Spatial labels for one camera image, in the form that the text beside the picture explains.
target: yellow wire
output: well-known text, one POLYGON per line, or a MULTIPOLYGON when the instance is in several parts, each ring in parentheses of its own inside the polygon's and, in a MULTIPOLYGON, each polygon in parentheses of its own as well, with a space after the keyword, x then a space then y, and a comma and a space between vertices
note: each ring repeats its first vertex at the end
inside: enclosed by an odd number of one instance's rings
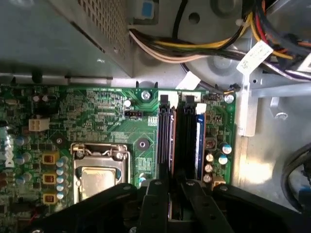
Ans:
MULTIPOLYGON (((254 38, 257 40, 257 41, 261 41, 261 38, 259 37, 259 35, 257 34, 256 32, 256 28, 255 28, 255 22, 253 20, 253 13, 250 14, 250 18, 251 18, 251 29, 252 29, 252 32, 253 32, 253 35, 254 35, 254 38)), ((286 55, 286 54, 283 54, 283 53, 280 53, 280 52, 277 52, 277 51, 273 51, 273 53, 275 56, 277 57, 282 57, 282 58, 286 58, 286 59, 293 59, 292 56, 290 55, 286 55)))
MULTIPOLYGON (((245 21, 246 26, 243 27, 240 37, 244 34, 246 29, 248 28, 250 23, 250 16, 247 16, 247 19, 245 21)), ((170 43, 170 42, 163 42, 163 41, 155 41, 155 43, 159 45, 169 46, 169 47, 176 47, 176 48, 186 48, 186 49, 198 49, 198 48, 204 48, 204 49, 217 49, 224 45, 226 42, 228 42, 229 39, 218 41, 218 42, 212 42, 207 44, 201 44, 201 45, 187 45, 187 44, 177 44, 177 43, 170 43)))

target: ventilation holes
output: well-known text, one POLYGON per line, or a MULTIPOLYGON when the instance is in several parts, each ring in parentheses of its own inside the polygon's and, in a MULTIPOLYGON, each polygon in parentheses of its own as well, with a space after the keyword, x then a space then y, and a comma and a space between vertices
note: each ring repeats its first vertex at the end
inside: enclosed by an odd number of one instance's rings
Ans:
POLYGON ((124 0, 77 0, 86 15, 123 59, 129 51, 124 0))

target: white label tag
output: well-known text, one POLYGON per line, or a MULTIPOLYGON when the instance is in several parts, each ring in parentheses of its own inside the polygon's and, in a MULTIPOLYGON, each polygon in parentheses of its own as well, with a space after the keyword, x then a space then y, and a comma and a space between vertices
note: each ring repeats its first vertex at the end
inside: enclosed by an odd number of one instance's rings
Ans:
POLYGON ((273 49, 262 40, 243 57, 237 70, 243 75, 250 75, 271 53, 273 49))
POLYGON ((176 90, 194 90, 201 79, 199 79, 196 75, 194 75, 191 71, 189 71, 185 78, 180 82, 180 84, 176 87, 176 90))
POLYGON ((311 53, 302 62, 302 64, 298 68, 298 71, 301 71, 301 72, 311 72, 311 53))

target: mounting screw hole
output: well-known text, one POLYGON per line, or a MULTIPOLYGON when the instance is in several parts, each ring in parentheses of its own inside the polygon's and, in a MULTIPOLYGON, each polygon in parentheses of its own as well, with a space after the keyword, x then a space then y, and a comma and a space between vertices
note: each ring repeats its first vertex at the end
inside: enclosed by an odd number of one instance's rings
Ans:
POLYGON ((193 12, 189 15, 189 22, 191 24, 198 24, 200 22, 200 15, 196 12, 193 12))

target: electrolytic capacitor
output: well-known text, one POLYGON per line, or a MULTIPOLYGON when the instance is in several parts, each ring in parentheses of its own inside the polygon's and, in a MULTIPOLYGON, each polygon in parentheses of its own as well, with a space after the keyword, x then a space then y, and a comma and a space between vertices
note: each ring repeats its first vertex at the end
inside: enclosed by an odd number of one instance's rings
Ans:
POLYGON ((206 161, 212 163, 214 161, 214 156, 211 153, 208 153, 206 156, 206 161))
POLYGON ((49 96, 48 96, 48 95, 44 95, 44 96, 42 97, 42 100, 43 100, 44 102, 48 102, 48 101, 49 101, 49 96))
POLYGON ((212 167, 211 164, 207 164, 207 165, 204 167, 204 170, 205 170, 205 172, 210 173, 210 172, 213 171, 213 167, 212 167))
POLYGON ((33 101, 34 102, 39 102, 40 101, 40 96, 33 96, 33 101))
POLYGON ((64 173, 62 176, 56 177, 56 182, 57 183, 63 183, 68 177, 67 173, 64 173))
POLYGON ((63 191, 56 194, 57 199, 62 200, 68 194, 68 189, 65 188, 63 191))
POLYGON ((212 181, 212 176, 211 176, 210 174, 205 174, 205 175, 203 176, 203 181, 204 181, 205 183, 211 182, 211 181, 212 181))
POLYGON ((30 137, 27 136, 18 136, 15 138, 15 144, 18 146, 27 145, 30 142, 30 137))
POLYGON ((223 153, 219 153, 218 154, 218 163, 221 165, 226 165, 228 163, 227 156, 223 153))
POLYGON ((224 154, 230 154, 232 152, 232 147, 226 142, 222 142, 219 145, 219 148, 222 150, 222 153, 224 154))
POLYGON ((16 157, 16 163, 18 165, 23 165, 24 163, 29 162, 31 159, 31 155, 29 153, 23 153, 22 155, 18 155, 16 157))
POLYGON ((68 166, 64 165, 63 167, 59 167, 58 169, 56 169, 56 174, 58 176, 62 176, 67 170, 68 170, 68 166))
POLYGON ((124 106, 125 106, 126 108, 131 107, 131 105, 132 105, 132 103, 131 103, 131 101, 130 101, 130 100, 126 100, 126 101, 124 101, 124 106))
POLYGON ((26 173, 24 173, 23 175, 17 177, 17 179, 16 179, 16 184, 18 184, 18 185, 23 185, 23 184, 25 184, 26 182, 29 182, 29 181, 31 180, 31 177, 32 177, 31 174, 28 173, 28 172, 26 172, 26 173))
POLYGON ((65 188, 68 187, 68 184, 69 184, 68 181, 64 181, 63 183, 60 183, 60 184, 58 184, 58 185, 56 186, 56 190, 57 190, 58 192, 62 192, 62 191, 64 191, 65 188))
POLYGON ((61 157, 59 160, 56 161, 57 167, 62 167, 68 162, 68 158, 66 156, 61 157))

